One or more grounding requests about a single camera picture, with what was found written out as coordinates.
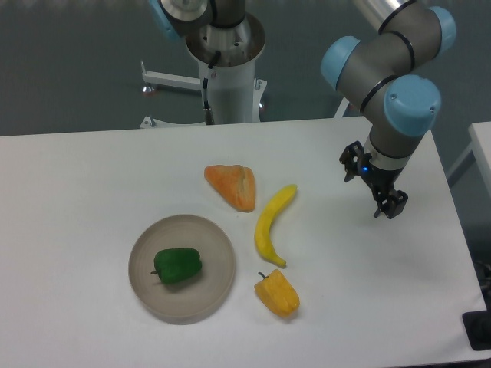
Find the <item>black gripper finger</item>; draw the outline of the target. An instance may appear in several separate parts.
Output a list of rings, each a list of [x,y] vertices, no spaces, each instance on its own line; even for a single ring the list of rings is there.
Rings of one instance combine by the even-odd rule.
[[[402,213],[407,200],[408,195],[401,190],[390,189],[386,193],[379,192],[375,196],[377,209],[374,217],[378,218],[380,215],[385,215],[388,219],[393,219]]]
[[[363,146],[359,141],[355,141],[346,146],[339,158],[339,162],[344,166],[344,182],[351,181],[355,176],[360,175],[359,159],[364,156]]]

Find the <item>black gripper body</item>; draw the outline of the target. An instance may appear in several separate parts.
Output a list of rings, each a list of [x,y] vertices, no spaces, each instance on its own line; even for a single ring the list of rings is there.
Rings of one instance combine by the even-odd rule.
[[[390,191],[394,188],[394,182],[401,173],[401,169],[386,170],[374,166],[371,162],[371,154],[365,153],[361,146],[354,148],[355,173],[371,189],[374,200],[385,201],[388,199]]]

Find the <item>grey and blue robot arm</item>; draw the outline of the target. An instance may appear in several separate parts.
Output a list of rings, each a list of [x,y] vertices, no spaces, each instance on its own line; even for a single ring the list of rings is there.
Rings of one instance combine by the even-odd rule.
[[[366,44],[339,38],[325,52],[320,70],[371,123],[367,140],[341,154],[345,178],[360,177],[372,192],[376,215],[392,219],[407,203],[406,193],[394,184],[441,107],[437,87],[414,70],[453,45],[456,24],[446,9],[416,1],[358,1],[356,6],[377,38]],[[199,66],[206,124],[257,121],[255,61],[265,47],[265,31],[245,2],[151,1],[149,7],[161,32],[183,38]]]

